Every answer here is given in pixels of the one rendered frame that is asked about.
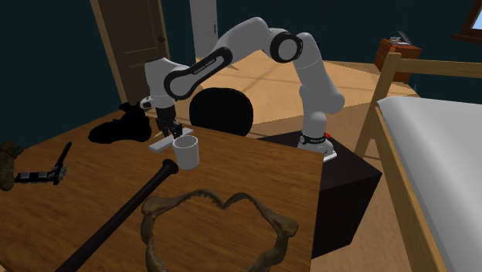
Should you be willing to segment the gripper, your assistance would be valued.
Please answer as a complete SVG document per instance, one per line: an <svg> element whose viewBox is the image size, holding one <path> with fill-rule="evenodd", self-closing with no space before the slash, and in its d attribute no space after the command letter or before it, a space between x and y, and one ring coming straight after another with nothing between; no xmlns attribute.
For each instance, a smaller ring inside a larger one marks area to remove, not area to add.
<svg viewBox="0 0 482 272"><path fill-rule="evenodd" d="M160 132L166 138L170 135L170 132L173 138L179 138L183 134L183 127L182 124L175 121L176 118L176 110L175 106L170 106L166 108L156 108L156 122L158 124L158 128Z"/></svg>

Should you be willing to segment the grey flat bar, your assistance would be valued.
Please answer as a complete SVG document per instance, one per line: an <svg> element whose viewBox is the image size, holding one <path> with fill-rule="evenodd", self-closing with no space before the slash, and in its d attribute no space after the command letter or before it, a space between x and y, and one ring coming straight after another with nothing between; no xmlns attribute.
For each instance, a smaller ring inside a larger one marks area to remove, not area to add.
<svg viewBox="0 0 482 272"><path fill-rule="evenodd" d="M182 128L182 136L191 134L193 130L188 127ZM169 135L154 144L150 144L148 146L150 151L153 151L154 153L159 153L164 151L166 148L169 148L172 145L172 142L174 141L174 137L172 135Z"/></svg>

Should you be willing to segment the white cup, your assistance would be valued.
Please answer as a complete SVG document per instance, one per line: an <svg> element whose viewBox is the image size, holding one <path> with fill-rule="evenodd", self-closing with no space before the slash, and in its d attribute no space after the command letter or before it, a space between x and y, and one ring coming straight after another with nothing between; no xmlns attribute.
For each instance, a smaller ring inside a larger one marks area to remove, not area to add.
<svg viewBox="0 0 482 272"><path fill-rule="evenodd" d="M182 135L172 142L177 165L183 170L192 170L199 165L198 138L192 135Z"/></svg>

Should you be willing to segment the black lumpy figure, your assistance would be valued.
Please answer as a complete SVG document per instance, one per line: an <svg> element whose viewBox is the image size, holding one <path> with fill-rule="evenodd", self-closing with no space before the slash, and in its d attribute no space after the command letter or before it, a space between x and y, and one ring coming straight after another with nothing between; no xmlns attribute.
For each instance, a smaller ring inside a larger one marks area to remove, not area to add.
<svg viewBox="0 0 482 272"><path fill-rule="evenodd" d="M151 137L149 117L145 115L139 102L135 105L123 103L119 109L124 112L120 119L102 123L90 131L88 139L91 142L98 144L111 144L123 140L145 142Z"/></svg>

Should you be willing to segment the black round chair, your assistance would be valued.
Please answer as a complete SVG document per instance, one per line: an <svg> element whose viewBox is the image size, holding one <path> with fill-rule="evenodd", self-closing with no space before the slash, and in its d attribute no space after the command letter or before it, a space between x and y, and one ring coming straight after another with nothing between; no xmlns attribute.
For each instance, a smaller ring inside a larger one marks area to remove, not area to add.
<svg viewBox="0 0 482 272"><path fill-rule="evenodd" d="M241 91L210 87L192 98L189 120L197 127L247 136L253 126L253 105Z"/></svg>

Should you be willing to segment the wooden desk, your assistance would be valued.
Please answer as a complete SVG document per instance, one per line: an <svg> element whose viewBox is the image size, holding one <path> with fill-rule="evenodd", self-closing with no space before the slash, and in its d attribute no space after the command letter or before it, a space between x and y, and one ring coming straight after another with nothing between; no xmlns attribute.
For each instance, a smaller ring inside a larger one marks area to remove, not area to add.
<svg viewBox="0 0 482 272"><path fill-rule="evenodd" d="M27 148L18 172L50 169L66 143L67 172L58 185L0 190L0 264L9 272L54 272L161 168L174 153L154 153L148 142L94 144L95 121ZM273 247L276 234L253 206L258 199L298 223L284 260L270 272L310 272L323 157L321 154L196 128L200 163L171 175L154 191L173 197L211 189L228 209L194 197L160 215L155 253L168 272L240 272Z"/></svg>

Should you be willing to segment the brown wooden door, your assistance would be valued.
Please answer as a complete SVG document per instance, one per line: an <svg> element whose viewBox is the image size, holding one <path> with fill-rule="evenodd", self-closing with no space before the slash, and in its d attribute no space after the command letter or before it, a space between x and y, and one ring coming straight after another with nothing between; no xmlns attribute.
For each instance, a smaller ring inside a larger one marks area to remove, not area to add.
<svg viewBox="0 0 482 272"><path fill-rule="evenodd" d="M149 95L144 64L169 57L161 0L90 0L120 100Z"/></svg>

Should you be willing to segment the black baseball bat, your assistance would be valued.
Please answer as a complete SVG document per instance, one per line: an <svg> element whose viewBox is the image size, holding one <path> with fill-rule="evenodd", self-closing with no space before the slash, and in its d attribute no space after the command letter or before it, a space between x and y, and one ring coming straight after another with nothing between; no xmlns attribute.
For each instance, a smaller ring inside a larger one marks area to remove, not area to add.
<svg viewBox="0 0 482 272"><path fill-rule="evenodd" d="M132 212L170 175L178 173L178 165L165 159L159 171L135 193L98 231L79 247L55 272L77 272Z"/></svg>

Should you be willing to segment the pale grey door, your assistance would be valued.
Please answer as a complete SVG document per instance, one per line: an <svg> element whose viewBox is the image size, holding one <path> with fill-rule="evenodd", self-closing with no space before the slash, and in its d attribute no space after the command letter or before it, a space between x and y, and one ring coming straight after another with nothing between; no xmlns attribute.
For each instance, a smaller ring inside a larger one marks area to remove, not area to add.
<svg viewBox="0 0 482 272"><path fill-rule="evenodd" d="M216 0L189 0L195 57L207 56L218 41Z"/></svg>

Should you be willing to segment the black flip phone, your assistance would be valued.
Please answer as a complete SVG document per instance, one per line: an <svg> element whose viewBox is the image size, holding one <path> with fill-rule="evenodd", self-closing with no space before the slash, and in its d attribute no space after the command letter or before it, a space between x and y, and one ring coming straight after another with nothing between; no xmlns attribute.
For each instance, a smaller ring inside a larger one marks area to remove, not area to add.
<svg viewBox="0 0 482 272"><path fill-rule="evenodd" d="M66 143L62 153L58 157L56 164L50 171L47 172L20 172L14 178L14 183L21 184L37 184L37 183L48 183L51 182L54 185L58 185L60 181L63 180L66 174L66 166L64 165L64 160L72 146L72 142Z"/></svg>

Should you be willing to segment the brown shark jaw bone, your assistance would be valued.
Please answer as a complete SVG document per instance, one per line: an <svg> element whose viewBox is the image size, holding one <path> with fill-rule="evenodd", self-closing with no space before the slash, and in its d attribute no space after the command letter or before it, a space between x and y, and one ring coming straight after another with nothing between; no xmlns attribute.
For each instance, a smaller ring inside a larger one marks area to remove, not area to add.
<svg viewBox="0 0 482 272"><path fill-rule="evenodd" d="M246 199L254 205L260 212L260 215L273 227L277 235L274 246L261 253L254 263L240 272L270 272L271 267L283 262L287 253L289 239L295 236L299 229L299 224L295 220L274 212L257 198L245 192L237 192L224 201L219 194L211 189L196 189L176 197L151 196L144 201L141 207L143 214L141 239L146 245L145 263L148 272L168 272L165 262L155 255L153 234L155 220L163 213L174 209L195 196L209 198L213 204L223 210L229 208L235 202Z"/></svg>

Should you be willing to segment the olive green plush toy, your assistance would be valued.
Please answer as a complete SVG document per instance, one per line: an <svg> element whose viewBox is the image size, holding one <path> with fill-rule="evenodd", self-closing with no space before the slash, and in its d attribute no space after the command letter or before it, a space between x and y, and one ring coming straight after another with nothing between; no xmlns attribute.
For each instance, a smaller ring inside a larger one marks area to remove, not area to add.
<svg viewBox="0 0 482 272"><path fill-rule="evenodd" d="M0 144L0 189L10 190L14 185L14 161L23 153L22 146L16 146L14 141L3 141Z"/></svg>

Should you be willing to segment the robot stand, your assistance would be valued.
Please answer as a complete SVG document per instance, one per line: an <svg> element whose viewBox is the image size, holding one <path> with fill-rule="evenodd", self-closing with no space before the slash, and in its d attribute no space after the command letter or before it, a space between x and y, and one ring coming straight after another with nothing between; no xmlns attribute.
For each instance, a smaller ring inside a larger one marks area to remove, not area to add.
<svg viewBox="0 0 482 272"><path fill-rule="evenodd" d="M337 157L323 164L312 258L351 244L382 173L334 138Z"/></svg>

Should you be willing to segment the orange wooden nightstand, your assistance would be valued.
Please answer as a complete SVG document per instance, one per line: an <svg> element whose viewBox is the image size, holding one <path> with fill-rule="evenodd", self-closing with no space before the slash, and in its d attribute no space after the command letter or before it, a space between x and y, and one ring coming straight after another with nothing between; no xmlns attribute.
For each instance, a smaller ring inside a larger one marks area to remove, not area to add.
<svg viewBox="0 0 482 272"><path fill-rule="evenodd" d="M414 45L392 43L391 39L381 39L377 51L377 67L381 68L376 90L389 87L391 82L409 83L413 69L410 65L419 61L421 49Z"/></svg>

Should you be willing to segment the wooden bed with white mattress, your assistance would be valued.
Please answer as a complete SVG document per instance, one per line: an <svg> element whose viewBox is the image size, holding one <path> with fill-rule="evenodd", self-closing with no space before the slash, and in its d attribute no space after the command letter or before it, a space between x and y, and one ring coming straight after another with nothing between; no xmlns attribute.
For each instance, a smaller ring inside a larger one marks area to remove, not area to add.
<svg viewBox="0 0 482 272"><path fill-rule="evenodd" d="M415 74L482 79L482 63L419 59ZM412 272L482 272L482 104L375 90L355 153L374 141Z"/></svg>

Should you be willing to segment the wooden framed window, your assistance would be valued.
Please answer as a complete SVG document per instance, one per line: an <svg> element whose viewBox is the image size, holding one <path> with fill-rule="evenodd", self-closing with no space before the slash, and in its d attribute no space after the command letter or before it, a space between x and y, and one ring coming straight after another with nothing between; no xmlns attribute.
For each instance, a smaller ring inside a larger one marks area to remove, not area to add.
<svg viewBox="0 0 482 272"><path fill-rule="evenodd" d="M482 0L474 0L468 16L458 34L451 34L450 38L466 43L482 45L482 29L475 29L474 25L482 10Z"/></svg>

